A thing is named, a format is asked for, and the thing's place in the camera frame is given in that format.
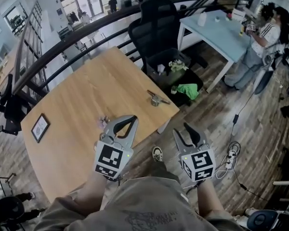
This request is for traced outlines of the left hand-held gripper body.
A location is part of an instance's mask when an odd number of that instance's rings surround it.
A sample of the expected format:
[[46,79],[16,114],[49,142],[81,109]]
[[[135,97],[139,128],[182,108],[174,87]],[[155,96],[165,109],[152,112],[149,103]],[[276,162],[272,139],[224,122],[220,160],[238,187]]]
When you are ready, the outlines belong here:
[[108,180],[118,180],[122,170],[133,156],[133,149],[104,133],[94,145],[93,170]]

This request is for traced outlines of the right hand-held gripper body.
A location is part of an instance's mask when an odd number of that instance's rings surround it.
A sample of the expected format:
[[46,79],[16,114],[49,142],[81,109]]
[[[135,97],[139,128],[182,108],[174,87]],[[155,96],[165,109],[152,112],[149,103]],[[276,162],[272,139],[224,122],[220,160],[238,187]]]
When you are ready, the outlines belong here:
[[191,148],[181,154],[182,169],[192,182],[200,182],[211,178],[216,169],[214,151],[208,145]]

